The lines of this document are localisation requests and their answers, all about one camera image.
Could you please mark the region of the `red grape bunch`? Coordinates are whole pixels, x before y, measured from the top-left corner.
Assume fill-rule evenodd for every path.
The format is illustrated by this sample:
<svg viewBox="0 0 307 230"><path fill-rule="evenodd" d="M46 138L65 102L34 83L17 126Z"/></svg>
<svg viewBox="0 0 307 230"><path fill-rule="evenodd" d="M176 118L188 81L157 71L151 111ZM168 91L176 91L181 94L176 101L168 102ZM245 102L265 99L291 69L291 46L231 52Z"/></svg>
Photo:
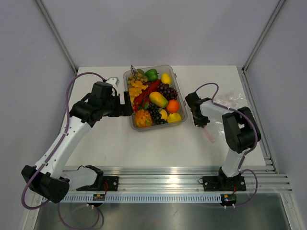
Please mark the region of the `red grape bunch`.
<svg viewBox="0 0 307 230"><path fill-rule="evenodd" d="M175 88L170 87L169 84L160 83L157 89L158 92L162 94L168 101L177 100L178 92Z"/></svg>

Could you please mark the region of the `yellow green mango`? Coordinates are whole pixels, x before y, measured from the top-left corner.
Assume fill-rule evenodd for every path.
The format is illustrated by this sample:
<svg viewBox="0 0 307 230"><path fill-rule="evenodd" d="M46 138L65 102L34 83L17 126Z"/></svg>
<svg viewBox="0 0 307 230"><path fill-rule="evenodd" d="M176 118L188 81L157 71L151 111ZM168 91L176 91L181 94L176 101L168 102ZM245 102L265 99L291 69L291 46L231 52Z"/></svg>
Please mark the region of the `yellow green mango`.
<svg viewBox="0 0 307 230"><path fill-rule="evenodd" d="M152 92L149 95L150 102L158 107L165 108L168 105L168 100L159 92Z"/></svg>

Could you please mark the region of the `dark blue grape bunch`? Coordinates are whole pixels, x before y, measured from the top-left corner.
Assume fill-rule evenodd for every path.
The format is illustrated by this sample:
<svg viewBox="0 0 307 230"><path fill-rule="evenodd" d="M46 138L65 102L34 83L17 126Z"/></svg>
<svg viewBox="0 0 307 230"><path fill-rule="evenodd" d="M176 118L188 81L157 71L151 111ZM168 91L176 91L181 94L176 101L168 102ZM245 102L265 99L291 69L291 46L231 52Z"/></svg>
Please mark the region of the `dark blue grape bunch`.
<svg viewBox="0 0 307 230"><path fill-rule="evenodd" d="M160 108L157 105L151 103L149 104L147 110L149 111L154 125L161 125L166 123L166 120L162 118L162 115L160 114Z"/></svg>

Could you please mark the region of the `clear zip top bag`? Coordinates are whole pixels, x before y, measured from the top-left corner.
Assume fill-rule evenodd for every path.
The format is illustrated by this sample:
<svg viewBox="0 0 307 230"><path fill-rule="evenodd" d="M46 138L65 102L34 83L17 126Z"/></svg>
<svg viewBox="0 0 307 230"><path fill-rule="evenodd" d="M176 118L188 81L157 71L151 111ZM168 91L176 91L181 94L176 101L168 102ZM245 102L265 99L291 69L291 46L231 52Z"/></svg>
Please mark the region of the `clear zip top bag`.
<svg viewBox="0 0 307 230"><path fill-rule="evenodd" d="M245 95L239 90L232 90L228 91L227 93L218 95L215 97L214 101L223 106L235 109L249 105ZM209 115L209 121L210 122L204 128L204 133L211 143L215 143L220 138L224 138L222 116L220 113L217 115Z"/></svg>

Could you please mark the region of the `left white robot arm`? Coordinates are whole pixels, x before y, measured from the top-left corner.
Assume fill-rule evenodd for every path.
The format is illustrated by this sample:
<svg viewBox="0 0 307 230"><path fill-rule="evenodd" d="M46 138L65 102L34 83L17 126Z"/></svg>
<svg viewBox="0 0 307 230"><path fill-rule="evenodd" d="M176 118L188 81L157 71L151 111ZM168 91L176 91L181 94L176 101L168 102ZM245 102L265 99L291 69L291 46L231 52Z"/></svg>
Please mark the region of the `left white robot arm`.
<svg viewBox="0 0 307 230"><path fill-rule="evenodd" d="M34 166L26 165L22 177L26 186L22 193L25 206L25 194L28 189L46 200L59 203L70 190L105 191L107 181L104 172L92 165L63 174L63 169L71 154L103 117L131 116L133 108L128 91L124 92L124 104L117 92L118 78L101 79L93 84L90 93L76 102L72 108L66 108L66 125L48 151Z"/></svg>

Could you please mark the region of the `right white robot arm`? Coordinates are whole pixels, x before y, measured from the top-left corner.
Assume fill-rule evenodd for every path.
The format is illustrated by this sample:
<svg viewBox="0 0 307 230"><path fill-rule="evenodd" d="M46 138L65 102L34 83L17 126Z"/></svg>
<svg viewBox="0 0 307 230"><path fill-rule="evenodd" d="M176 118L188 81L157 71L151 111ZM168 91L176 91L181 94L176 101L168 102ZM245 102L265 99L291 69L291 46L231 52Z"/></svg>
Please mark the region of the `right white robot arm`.
<svg viewBox="0 0 307 230"><path fill-rule="evenodd" d="M192 113L194 125L205 128L211 119L222 123L224 136L229 147L226 160L215 176L203 176L205 192L246 191L241 167L248 153L261 140L259 128L248 107L227 108L214 103L211 98L201 99L196 92L185 97Z"/></svg>

